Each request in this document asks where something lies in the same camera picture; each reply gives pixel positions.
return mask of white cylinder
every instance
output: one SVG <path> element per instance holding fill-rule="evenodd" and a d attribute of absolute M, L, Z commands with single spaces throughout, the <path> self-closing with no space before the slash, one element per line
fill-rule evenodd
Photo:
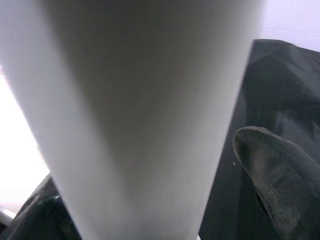
<path fill-rule="evenodd" d="M 0 63 L 84 240 L 197 238 L 260 6 L 0 2 Z"/>

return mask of black fabric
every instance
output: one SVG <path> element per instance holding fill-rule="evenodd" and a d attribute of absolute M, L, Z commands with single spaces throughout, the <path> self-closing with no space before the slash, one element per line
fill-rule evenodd
<path fill-rule="evenodd" d="M 6 229 L 6 226 L 0 223 L 0 234 Z"/>
<path fill-rule="evenodd" d="M 320 165 L 263 127 L 237 130 L 233 148 L 281 239 L 319 240 Z"/>
<path fill-rule="evenodd" d="M 279 239 L 233 153 L 233 134 L 245 126 L 264 127 L 319 162 L 320 53 L 278 40 L 254 42 L 202 220 L 202 240 Z"/>

